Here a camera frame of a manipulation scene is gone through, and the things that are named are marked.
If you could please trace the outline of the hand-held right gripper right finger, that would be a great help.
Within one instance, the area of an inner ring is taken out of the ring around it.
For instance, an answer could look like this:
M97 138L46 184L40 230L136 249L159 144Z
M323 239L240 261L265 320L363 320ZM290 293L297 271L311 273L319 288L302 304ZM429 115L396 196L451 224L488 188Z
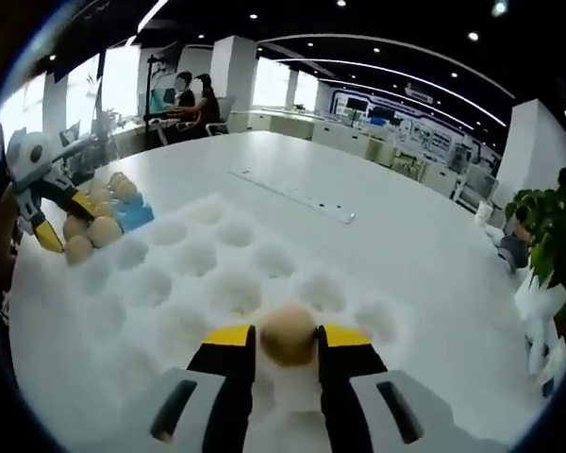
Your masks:
M321 409L334 452L450 452L450 407L421 382L384 364L350 327L317 327Z

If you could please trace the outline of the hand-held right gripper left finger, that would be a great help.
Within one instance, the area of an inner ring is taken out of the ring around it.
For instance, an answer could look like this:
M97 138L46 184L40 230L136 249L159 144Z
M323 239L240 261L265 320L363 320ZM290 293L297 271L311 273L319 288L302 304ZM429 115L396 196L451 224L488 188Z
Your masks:
M256 328L218 327L158 406L150 434L179 452L241 452L253 409Z

